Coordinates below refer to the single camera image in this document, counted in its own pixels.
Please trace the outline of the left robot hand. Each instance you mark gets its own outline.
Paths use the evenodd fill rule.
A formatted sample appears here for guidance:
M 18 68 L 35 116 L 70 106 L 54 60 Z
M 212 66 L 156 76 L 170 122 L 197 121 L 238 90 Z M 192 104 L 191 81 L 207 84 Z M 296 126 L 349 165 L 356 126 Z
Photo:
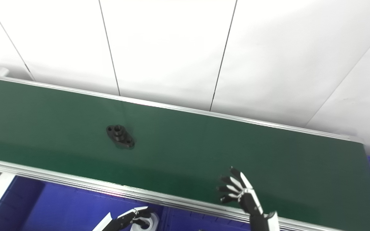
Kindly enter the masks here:
M 138 225 L 142 230 L 152 227 L 152 209 L 149 206 L 135 207 L 113 219 L 109 212 L 93 229 L 93 231 L 121 231 L 129 225 Z

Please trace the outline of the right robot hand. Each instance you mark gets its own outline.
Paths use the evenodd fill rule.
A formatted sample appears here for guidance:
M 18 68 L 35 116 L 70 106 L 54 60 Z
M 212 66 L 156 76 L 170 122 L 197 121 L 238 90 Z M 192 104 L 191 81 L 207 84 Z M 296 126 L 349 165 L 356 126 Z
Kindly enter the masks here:
M 233 166 L 230 166 L 231 176 L 222 176 L 224 183 L 217 187 L 217 191 L 224 193 L 220 202 L 230 203 L 235 201 L 241 209 L 249 215 L 251 231 L 279 231 L 279 219 L 276 211 L 269 214 L 263 212 L 263 208 L 253 186 L 245 174 Z

